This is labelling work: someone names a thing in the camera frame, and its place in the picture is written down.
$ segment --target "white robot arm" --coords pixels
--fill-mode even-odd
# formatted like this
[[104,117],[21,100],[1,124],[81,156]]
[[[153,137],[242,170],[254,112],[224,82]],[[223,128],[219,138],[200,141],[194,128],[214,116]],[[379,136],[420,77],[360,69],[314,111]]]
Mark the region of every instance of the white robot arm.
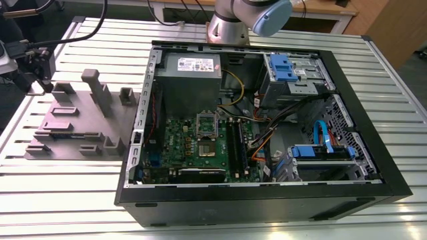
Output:
[[248,43],[248,27],[255,34],[268,37],[282,29],[291,13],[290,0],[216,0],[207,30],[208,41],[244,45]]

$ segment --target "black cable cord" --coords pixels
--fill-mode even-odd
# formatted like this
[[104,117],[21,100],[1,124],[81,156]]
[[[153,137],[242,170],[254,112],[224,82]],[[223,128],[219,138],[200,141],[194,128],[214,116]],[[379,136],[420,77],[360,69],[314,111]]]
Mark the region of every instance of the black cable cord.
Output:
[[302,4],[304,5],[304,9],[303,9],[303,11],[302,11],[302,18],[304,19],[304,18],[306,18],[306,15],[307,15],[307,6],[306,6],[304,0],[302,0]]
[[100,18],[99,18],[99,23],[97,23],[96,28],[93,29],[92,33],[89,33],[88,35],[77,37],[77,38],[63,39],[63,40],[41,41],[41,42],[36,42],[36,43],[28,43],[27,48],[28,49],[35,49],[35,48],[40,48],[40,47],[51,47],[51,46],[55,46],[57,44],[68,44],[68,43],[73,43],[73,42],[89,39],[91,37],[93,37],[93,35],[99,32],[99,30],[101,28],[101,25],[103,25],[104,19],[105,19],[107,9],[108,9],[108,0],[104,0],[104,4],[103,4],[103,8],[101,8],[101,14],[100,14]]
[[234,104],[235,109],[239,111],[239,113],[242,114],[243,117],[246,117],[246,114],[243,113],[242,108],[238,106],[238,103]]
[[188,15],[190,15],[190,17],[191,17],[191,19],[192,19],[194,24],[196,24],[195,17],[194,17],[192,12],[190,11],[190,9],[188,9],[188,7],[187,7],[187,4],[186,4],[184,0],[180,0],[180,2],[182,2],[182,4],[184,5],[184,7],[186,7],[186,9],[187,9],[187,12],[188,12]]
[[206,21],[208,22],[208,21],[210,21],[210,17],[208,17],[207,11],[206,11],[206,9],[203,8],[199,0],[195,0],[195,2],[199,4],[199,7],[200,7],[200,9],[202,9],[202,11],[203,11],[203,14],[204,14],[204,16],[206,16]]
[[149,0],[147,0],[147,5],[148,5],[148,10],[149,10],[151,16],[157,21],[157,23],[160,23],[163,26],[168,26],[168,27],[177,25],[176,23],[164,23],[163,21],[160,21],[160,19],[157,18],[156,14],[155,14],[155,12],[152,10],[152,5],[149,3]]
[[45,3],[41,7],[39,7],[39,8],[35,9],[35,12],[36,12],[37,14],[43,13],[43,12],[51,7],[51,5],[55,3],[55,1],[56,1],[56,0],[49,0],[49,1],[47,1],[47,3]]
[[287,108],[284,108],[278,113],[278,115],[272,118],[272,120],[270,121],[270,123],[267,125],[267,128],[264,129],[264,132],[262,134],[259,134],[259,137],[254,140],[252,144],[258,143],[262,139],[264,139],[270,136],[270,132],[271,133],[274,132],[272,129],[278,126],[279,122],[283,119],[286,119],[290,115],[292,115],[300,109],[300,107],[303,107],[307,103],[310,103],[315,100],[320,100],[320,99],[327,98],[328,96],[331,96],[330,92],[319,94],[316,96],[307,96],[299,102],[294,103]]
[[232,114],[226,108],[223,108],[222,106],[218,107],[220,110],[223,110],[226,113],[228,113],[231,116],[234,116],[235,118],[239,118],[239,116],[236,114]]
[[267,182],[272,182],[274,180],[274,160],[272,160],[272,153],[271,153],[271,148],[270,148],[270,143],[271,141],[268,140],[268,142],[266,143],[263,150],[264,150],[264,157],[266,157],[266,166],[270,169],[270,175],[264,175],[267,176],[264,179],[267,179]]

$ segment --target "floor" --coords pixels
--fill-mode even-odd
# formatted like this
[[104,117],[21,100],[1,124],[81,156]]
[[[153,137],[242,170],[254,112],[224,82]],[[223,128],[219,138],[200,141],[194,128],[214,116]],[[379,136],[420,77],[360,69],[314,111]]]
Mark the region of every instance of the floor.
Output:
[[[99,18],[100,12],[101,6],[99,4],[67,2],[64,5],[64,11],[57,11],[52,6],[43,14],[44,24],[33,29],[35,39],[37,41],[60,39],[75,16]],[[198,10],[192,10],[191,13],[195,16],[196,23],[203,24],[206,22],[204,14]],[[109,5],[107,18],[153,21],[148,8],[137,6]],[[192,22],[188,13],[182,12],[182,9],[165,9],[164,19],[167,22],[176,22],[180,20],[190,23]],[[416,54],[414,54],[398,70],[398,73],[424,108],[427,108],[427,60],[419,59]],[[0,84],[0,96],[1,133],[16,108],[20,105],[24,94],[12,84]]]

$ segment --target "yellow cable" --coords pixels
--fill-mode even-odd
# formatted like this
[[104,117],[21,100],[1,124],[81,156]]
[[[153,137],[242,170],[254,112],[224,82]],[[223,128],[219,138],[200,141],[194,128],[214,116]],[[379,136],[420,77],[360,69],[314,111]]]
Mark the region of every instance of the yellow cable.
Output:
[[236,101],[227,103],[227,104],[220,104],[220,105],[218,105],[219,107],[227,107],[227,106],[235,105],[243,99],[243,95],[246,93],[246,85],[243,84],[243,81],[240,80],[240,78],[231,71],[228,71],[226,69],[223,69],[223,71],[227,72],[239,81],[239,84],[242,86],[242,92],[240,92],[240,96]]

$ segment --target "slotted aluminum surface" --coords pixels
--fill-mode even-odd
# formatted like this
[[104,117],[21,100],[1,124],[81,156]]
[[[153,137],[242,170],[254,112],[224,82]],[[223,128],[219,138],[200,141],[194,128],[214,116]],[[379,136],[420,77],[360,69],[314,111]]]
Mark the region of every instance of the slotted aluminum surface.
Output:
[[[96,24],[93,18],[72,23],[64,38],[88,34]],[[56,49],[53,80],[87,89],[81,71],[97,69],[111,91],[120,87],[140,91],[152,40],[204,42],[206,27],[108,19],[89,40]],[[27,96],[0,137],[0,239],[426,239],[426,110],[375,46],[359,36],[294,31],[270,38],[252,34],[250,40],[252,45],[334,52],[414,196],[338,221],[143,228],[113,205],[119,161],[23,158],[53,100],[51,95]]]

